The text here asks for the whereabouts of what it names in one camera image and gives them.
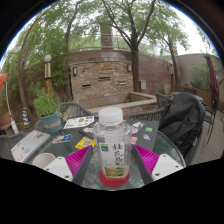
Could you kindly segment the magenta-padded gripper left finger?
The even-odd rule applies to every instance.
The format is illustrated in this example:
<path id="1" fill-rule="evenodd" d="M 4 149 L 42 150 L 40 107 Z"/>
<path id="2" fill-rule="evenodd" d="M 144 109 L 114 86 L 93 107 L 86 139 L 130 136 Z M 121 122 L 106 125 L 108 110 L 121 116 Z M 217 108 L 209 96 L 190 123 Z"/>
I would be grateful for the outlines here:
<path id="1" fill-rule="evenodd" d="M 81 185 L 92 156 L 93 148 L 87 146 L 67 157 L 57 157 L 44 170 L 76 185 Z"/>

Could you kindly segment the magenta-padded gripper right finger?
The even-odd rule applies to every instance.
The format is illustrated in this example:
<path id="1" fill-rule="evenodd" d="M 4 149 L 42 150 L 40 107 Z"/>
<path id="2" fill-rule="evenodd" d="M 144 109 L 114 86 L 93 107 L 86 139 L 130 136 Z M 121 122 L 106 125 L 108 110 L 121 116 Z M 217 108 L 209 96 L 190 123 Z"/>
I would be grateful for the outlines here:
<path id="1" fill-rule="evenodd" d="M 145 185 L 183 169 L 168 154 L 158 155 L 135 144 L 132 145 L 132 154 Z"/>

